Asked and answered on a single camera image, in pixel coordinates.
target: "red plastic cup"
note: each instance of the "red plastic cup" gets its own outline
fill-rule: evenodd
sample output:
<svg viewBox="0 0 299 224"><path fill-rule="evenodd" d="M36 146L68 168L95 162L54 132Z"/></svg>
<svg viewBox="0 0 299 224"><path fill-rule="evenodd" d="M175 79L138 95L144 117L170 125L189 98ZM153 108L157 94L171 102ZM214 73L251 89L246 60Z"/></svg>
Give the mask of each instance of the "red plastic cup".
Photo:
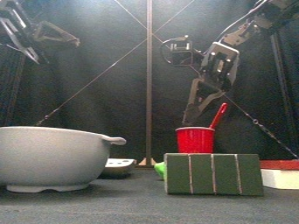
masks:
<svg viewBox="0 0 299 224"><path fill-rule="evenodd" d="M181 153L213 153L215 129L187 127L175 131Z"/></svg>

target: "red spatula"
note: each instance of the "red spatula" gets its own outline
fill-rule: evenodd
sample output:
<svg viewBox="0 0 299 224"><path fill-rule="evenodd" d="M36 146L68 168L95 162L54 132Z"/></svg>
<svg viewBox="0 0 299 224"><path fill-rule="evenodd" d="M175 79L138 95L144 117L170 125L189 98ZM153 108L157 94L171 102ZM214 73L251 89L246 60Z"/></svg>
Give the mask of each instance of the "red spatula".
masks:
<svg viewBox="0 0 299 224"><path fill-rule="evenodd" d="M229 104L226 102L223 102L219 107L219 112L218 112L217 116L214 117L213 123L210 125L211 129L215 129L215 127L218 126L218 124L221 122L221 118L227 110L227 107L229 107Z"/></svg>

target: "white bowl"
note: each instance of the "white bowl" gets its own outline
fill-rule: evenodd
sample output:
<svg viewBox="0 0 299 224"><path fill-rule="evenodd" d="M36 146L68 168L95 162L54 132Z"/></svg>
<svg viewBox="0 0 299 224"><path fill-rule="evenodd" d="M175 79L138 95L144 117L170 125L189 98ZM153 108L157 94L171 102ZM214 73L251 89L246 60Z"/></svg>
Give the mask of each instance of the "white bowl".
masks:
<svg viewBox="0 0 299 224"><path fill-rule="evenodd" d="M126 143L74 129L3 127L0 182L20 193L83 189L106 168L110 145Z"/></svg>

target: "bowl handle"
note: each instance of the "bowl handle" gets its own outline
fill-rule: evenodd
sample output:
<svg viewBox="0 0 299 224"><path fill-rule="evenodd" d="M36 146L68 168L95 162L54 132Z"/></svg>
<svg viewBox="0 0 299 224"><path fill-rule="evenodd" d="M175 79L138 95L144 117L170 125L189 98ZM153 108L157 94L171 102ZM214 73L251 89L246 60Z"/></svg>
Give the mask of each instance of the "bowl handle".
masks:
<svg viewBox="0 0 299 224"><path fill-rule="evenodd" d="M112 144L123 145L127 143L127 140L123 137L119 137L119 136L111 137L104 135L100 135L100 136L103 140L107 140Z"/></svg>

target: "green box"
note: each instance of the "green box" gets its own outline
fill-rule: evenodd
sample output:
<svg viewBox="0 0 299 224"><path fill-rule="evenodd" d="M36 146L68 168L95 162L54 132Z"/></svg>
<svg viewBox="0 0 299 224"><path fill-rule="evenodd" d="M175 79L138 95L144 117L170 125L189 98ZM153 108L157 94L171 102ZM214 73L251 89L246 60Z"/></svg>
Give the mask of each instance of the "green box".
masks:
<svg viewBox="0 0 299 224"><path fill-rule="evenodd" d="M169 194L263 195L257 154L165 154Z"/></svg>

